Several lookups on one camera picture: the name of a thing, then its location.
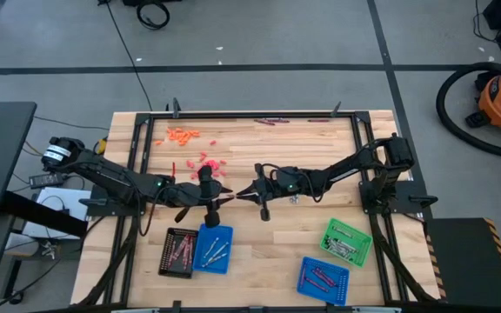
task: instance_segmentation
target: wooden tabletop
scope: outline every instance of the wooden tabletop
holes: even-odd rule
[[[390,110],[370,111],[376,138],[389,137],[396,132]],[[135,112],[115,113],[111,123],[105,157],[126,166]],[[199,130],[201,136],[192,138],[185,146],[167,139],[166,128]],[[144,146],[145,129],[141,132],[139,150]],[[337,118],[329,123],[309,123],[306,119],[291,119],[277,126],[263,125],[252,119],[180,119],[158,120],[154,125],[149,173],[171,173],[177,165],[177,182],[191,181],[186,161],[198,163],[200,151],[209,159],[225,160],[219,177],[225,187],[238,192],[256,178],[254,163],[294,165],[306,169],[323,169],[353,154],[355,144],[350,119]],[[210,140],[217,143],[210,146]],[[135,169],[140,169],[142,153],[137,153]],[[296,292],[298,272],[303,256],[311,256],[343,266],[351,271],[348,305],[383,304],[374,249],[361,269],[335,258],[319,247],[330,218],[335,217],[370,234],[368,217],[363,213],[358,194],[359,175],[334,184],[321,203],[305,196],[298,204],[288,199],[269,203],[271,220],[260,219],[254,203],[234,200],[219,211],[222,224],[234,229],[229,272],[215,275],[194,272],[192,279],[180,279],[157,274],[169,227],[198,230],[204,221],[205,208],[193,208],[177,224],[173,218],[180,209],[157,207],[150,232],[138,237],[130,307],[170,307],[181,300],[184,307],[226,306],[314,306],[324,302]],[[82,300],[96,284],[110,261],[111,245],[116,225],[115,217],[106,217],[88,236],[78,267],[72,303]],[[422,224],[405,216],[393,215],[398,248],[405,266],[424,289],[438,298],[438,287],[427,250]],[[393,268],[389,262],[391,291],[398,297]],[[114,300],[123,279],[123,269],[117,272]]]

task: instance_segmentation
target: blue tray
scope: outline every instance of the blue tray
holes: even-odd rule
[[[314,275],[314,273],[312,273],[312,270],[314,270],[315,268],[321,269],[326,276],[331,278],[336,283],[336,286],[330,288],[327,283],[318,278],[318,276]],[[305,276],[309,277],[312,281],[319,284],[320,286],[326,288],[328,292],[324,292],[313,284],[305,281],[303,279],[303,271]],[[348,287],[349,270],[347,270],[346,268],[318,261],[307,256],[303,258],[303,264],[301,264],[299,279],[297,281],[298,293],[306,296],[312,296],[313,298],[326,301],[327,303],[345,306],[345,302],[347,301]]]
[[[208,254],[206,258],[204,255],[210,249],[214,240],[219,238],[214,245],[214,249]],[[225,243],[229,243],[222,252],[218,255],[221,256],[223,253],[227,253],[227,256],[215,261],[214,263],[203,267],[203,265],[208,261],[208,259],[218,251]],[[229,226],[218,225],[214,228],[207,228],[206,225],[200,225],[200,231],[198,231],[198,241],[197,241],[197,251],[195,252],[195,258],[192,262],[193,270],[200,270],[209,273],[216,274],[227,274],[227,269],[230,265],[231,257],[231,245],[233,244],[233,228]]]

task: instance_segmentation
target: orange shop vacuum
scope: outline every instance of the orange shop vacuum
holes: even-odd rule
[[[450,87],[461,77],[474,71],[483,70],[477,77],[475,86],[480,91],[478,99],[478,111],[469,115],[465,121],[472,128],[482,127],[488,124],[501,128],[501,64],[482,62],[466,66],[453,73],[440,87],[436,98],[436,111],[440,121],[453,135],[473,147],[479,148],[491,154],[501,156],[501,147],[486,143],[466,131],[460,129],[448,116],[445,110],[445,96]]]

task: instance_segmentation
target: green plastic tray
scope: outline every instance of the green plastic tray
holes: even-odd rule
[[[338,253],[329,251],[328,243],[326,242],[329,237],[350,245],[356,250],[356,252],[350,253],[347,258],[345,258]],[[358,267],[364,266],[366,257],[369,255],[369,251],[371,250],[371,245],[371,236],[368,236],[362,231],[356,230],[348,224],[338,221],[335,218],[332,218],[328,223],[328,229],[326,229],[324,236],[322,237],[322,241],[320,242],[320,248],[323,250],[326,250],[334,256],[344,259],[351,264],[357,265]]]

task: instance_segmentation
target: black tray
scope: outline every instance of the black tray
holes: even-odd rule
[[[197,248],[198,231],[197,230],[184,230],[176,228],[168,228],[165,235],[164,251],[162,252],[162,260],[160,261],[160,269],[158,275],[171,276],[178,278],[191,278],[192,277],[192,263],[184,268],[183,253],[179,258],[170,263],[171,254],[175,253],[173,250],[173,243],[175,243],[175,250],[179,247],[185,236],[192,236],[192,256],[195,256],[195,249]]]

